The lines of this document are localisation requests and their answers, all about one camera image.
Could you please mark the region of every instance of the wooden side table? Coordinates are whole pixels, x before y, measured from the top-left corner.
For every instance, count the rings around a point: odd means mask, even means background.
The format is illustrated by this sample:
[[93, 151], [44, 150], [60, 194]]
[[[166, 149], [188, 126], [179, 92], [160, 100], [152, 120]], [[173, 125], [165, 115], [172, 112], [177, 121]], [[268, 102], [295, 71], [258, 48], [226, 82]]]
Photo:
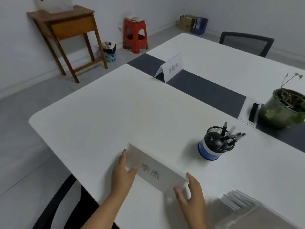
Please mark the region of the wooden side table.
[[[79, 5], [75, 5], [73, 11], [67, 11], [67, 12], [62, 12], [62, 13], [50, 14], [44, 10], [27, 13], [28, 16], [30, 16], [34, 20], [36, 26], [38, 27], [40, 33], [42, 34], [43, 39], [45, 40], [48, 48], [50, 49], [57, 65], [59, 66], [59, 69], [61, 70], [62, 74], [66, 75], [62, 65], [59, 62], [58, 57], [56, 56], [56, 54], [48, 40], [48, 37], [52, 38], [55, 41], [61, 55], [63, 56], [63, 59], [65, 60], [67, 66], [69, 68], [69, 71], [71, 72], [76, 83], [79, 83], [79, 80], [75, 74], [76, 72], [78, 72], [82, 69], [85, 69], [91, 65], [94, 65], [100, 61], [103, 61], [105, 68], [108, 69], [105, 54], [104, 54], [103, 47], [102, 47], [102, 42], [101, 42], [101, 39], [98, 34], [98, 30], [97, 30], [97, 26], [96, 26], [96, 22], [95, 22], [93, 13], [94, 13], [93, 10], [84, 8]], [[87, 33], [90, 31], [95, 32], [99, 50], [102, 55], [98, 59], [94, 58], [93, 52], [92, 52], [92, 49], [91, 49], [91, 46], [89, 43]], [[77, 35], [81, 35], [81, 34], [84, 35], [86, 45], [88, 47], [92, 62], [85, 64], [79, 68], [73, 69], [65, 52], [63, 51], [63, 48], [61, 47], [59, 41], [66, 39], [66, 38], [71, 38], [71, 37], [74, 37]]]

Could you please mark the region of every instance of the conference table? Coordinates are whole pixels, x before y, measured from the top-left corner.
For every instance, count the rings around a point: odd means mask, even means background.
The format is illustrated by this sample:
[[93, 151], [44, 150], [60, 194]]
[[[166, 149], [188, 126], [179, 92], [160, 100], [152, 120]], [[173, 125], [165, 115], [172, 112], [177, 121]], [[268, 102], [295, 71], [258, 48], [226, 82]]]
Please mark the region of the conference table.
[[[154, 78], [178, 53], [183, 74], [167, 83]], [[207, 203], [238, 189], [305, 228], [304, 127], [285, 131], [299, 136], [295, 146], [237, 119], [245, 97], [265, 103], [294, 72], [304, 74], [180, 34], [37, 112], [29, 123], [99, 203], [109, 194], [115, 160], [130, 142], [180, 173], [191, 173]], [[305, 82], [292, 79], [286, 88], [302, 93]], [[225, 121], [246, 136], [219, 159], [205, 160], [198, 142]], [[115, 223], [121, 229], [186, 228], [176, 200], [139, 176]]]

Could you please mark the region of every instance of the black office chair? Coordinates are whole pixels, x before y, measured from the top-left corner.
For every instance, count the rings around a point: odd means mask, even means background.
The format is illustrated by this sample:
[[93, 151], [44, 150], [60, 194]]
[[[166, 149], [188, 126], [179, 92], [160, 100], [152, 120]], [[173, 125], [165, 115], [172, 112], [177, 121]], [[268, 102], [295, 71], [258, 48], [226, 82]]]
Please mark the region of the black office chair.
[[219, 40], [220, 44], [260, 57], [266, 57], [273, 42], [273, 38], [235, 32], [222, 32]]
[[[69, 189], [75, 183], [76, 178], [71, 174], [59, 188], [47, 207], [44, 209], [33, 229], [50, 229], [56, 210], [68, 193]], [[77, 203], [69, 219], [66, 222], [64, 229], [80, 229], [90, 216], [96, 211], [99, 204], [90, 196], [86, 189], [81, 187], [81, 199]], [[114, 223], [112, 229], [119, 229]]]

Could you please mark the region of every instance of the person's left hand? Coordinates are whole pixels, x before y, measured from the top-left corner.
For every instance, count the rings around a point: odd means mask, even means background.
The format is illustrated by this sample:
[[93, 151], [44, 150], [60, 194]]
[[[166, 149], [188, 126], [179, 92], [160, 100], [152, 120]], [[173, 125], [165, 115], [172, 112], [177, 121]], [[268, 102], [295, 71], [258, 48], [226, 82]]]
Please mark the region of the person's left hand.
[[125, 162], [126, 150], [123, 150], [122, 155], [114, 165], [111, 176], [111, 194], [119, 195], [124, 198], [128, 195], [138, 170], [137, 167], [134, 167], [127, 172]]

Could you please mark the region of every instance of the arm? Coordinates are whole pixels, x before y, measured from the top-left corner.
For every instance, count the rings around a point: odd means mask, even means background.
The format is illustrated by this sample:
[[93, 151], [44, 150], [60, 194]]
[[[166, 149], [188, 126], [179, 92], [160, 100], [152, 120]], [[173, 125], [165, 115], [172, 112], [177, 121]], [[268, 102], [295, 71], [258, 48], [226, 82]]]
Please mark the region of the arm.
[[189, 229], [207, 229], [207, 224], [205, 221], [206, 203], [200, 183], [189, 173], [186, 175], [189, 179], [191, 198], [186, 200], [182, 193], [175, 187], [174, 191], [179, 202], [179, 206], [189, 226]]
[[125, 168], [126, 150], [116, 162], [111, 176], [111, 192], [81, 229], [111, 229], [128, 192], [135, 180], [137, 168]]

